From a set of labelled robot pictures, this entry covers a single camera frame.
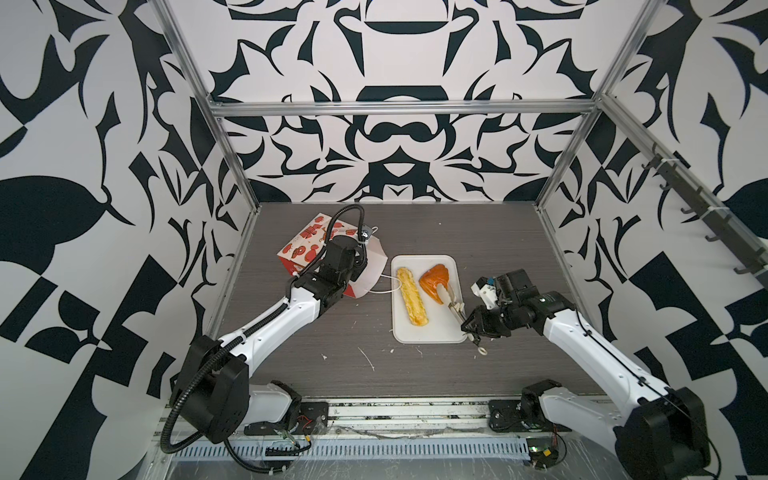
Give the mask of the red white paper bag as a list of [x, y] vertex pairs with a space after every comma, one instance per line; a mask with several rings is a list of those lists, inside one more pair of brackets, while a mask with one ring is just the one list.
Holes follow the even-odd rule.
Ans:
[[315, 274], [337, 281], [352, 298], [361, 298], [373, 289], [388, 261], [373, 228], [322, 212], [315, 214], [277, 257], [289, 274]]

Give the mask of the long yellow fake bread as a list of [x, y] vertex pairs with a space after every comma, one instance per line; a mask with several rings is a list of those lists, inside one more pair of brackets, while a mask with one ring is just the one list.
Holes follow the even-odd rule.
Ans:
[[429, 319], [413, 273], [410, 269], [401, 267], [397, 270], [396, 275], [401, 283], [400, 291], [402, 293], [409, 321], [412, 325], [417, 327], [426, 326], [429, 323]]

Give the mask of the orange fake croissant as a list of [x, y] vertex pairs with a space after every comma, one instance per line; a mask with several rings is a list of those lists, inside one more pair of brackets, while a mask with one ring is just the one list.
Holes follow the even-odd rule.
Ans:
[[437, 264], [426, 271], [419, 279], [421, 289], [437, 304], [443, 305], [441, 293], [450, 295], [450, 275], [444, 264]]

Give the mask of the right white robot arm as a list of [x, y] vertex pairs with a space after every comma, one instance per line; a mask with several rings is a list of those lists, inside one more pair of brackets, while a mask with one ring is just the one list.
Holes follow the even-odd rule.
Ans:
[[529, 429], [563, 426], [613, 453], [633, 479], [683, 479], [711, 462], [701, 399], [653, 376], [595, 330], [562, 294], [542, 293], [515, 270], [478, 279], [481, 301], [463, 318], [473, 343], [533, 329], [566, 353], [609, 397], [585, 399], [551, 379], [523, 389], [515, 410], [492, 408], [489, 426], [502, 432], [518, 421]]

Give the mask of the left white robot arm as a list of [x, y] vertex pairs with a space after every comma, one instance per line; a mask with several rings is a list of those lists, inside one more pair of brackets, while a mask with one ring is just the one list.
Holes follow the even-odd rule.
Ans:
[[288, 284], [286, 295], [245, 326], [193, 341], [170, 397], [161, 450], [176, 453], [201, 437], [218, 444], [243, 424], [278, 423], [301, 397], [278, 382], [253, 389], [250, 378], [294, 333], [344, 296], [367, 266], [370, 230], [337, 235]]

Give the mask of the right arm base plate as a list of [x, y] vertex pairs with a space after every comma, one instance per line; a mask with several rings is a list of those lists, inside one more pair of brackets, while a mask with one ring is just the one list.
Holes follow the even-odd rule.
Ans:
[[526, 400], [500, 400], [488, 402], [488, 426], [496, 433], [541, 432], [541, 422], [530, 412]]

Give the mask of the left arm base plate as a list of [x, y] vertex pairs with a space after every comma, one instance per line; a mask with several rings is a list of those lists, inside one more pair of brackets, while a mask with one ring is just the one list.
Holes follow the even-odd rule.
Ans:
[[279, 435], [290, 433], [312, 435], [323, 430], [329, 415], [328, 402], [302, 401], [289, 407], [284, 417], [277, 422], [254, 422], [246, 424], [246, 436]]

